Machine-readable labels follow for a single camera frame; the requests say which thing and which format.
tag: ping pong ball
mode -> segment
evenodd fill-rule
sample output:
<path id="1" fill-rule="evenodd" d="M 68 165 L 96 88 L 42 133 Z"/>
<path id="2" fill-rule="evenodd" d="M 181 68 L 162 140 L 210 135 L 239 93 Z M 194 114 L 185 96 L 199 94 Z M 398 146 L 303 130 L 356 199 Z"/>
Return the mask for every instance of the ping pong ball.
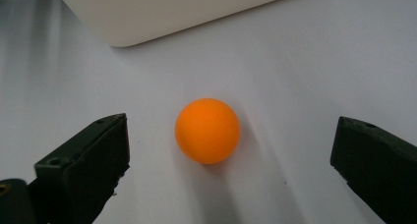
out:
<path id="1" fill-rule="evenodd" d="M 235 149 L 240 136 L 239 120 L 224 102 L 203 98 L 191 102 L 178 115 L 175 138 L 194 161 L 217 163 Z"/>

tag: white background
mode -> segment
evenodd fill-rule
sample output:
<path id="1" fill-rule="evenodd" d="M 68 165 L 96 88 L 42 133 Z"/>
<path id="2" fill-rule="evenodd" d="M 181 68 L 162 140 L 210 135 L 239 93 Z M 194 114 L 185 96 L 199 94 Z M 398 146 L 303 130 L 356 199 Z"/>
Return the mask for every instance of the white background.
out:
<path id="1" fill-rule="evenodd" d="M 60 0 L 0 1 L 0 180 L 125 112 L 131 168 L 94 223 L 383 223 L 329 165 L 339 116 L 417 144 L 416 0 L 280 0 L 129 48 Z M 243 130 L 225 162 L 177 148 L 190 101 Z"/>

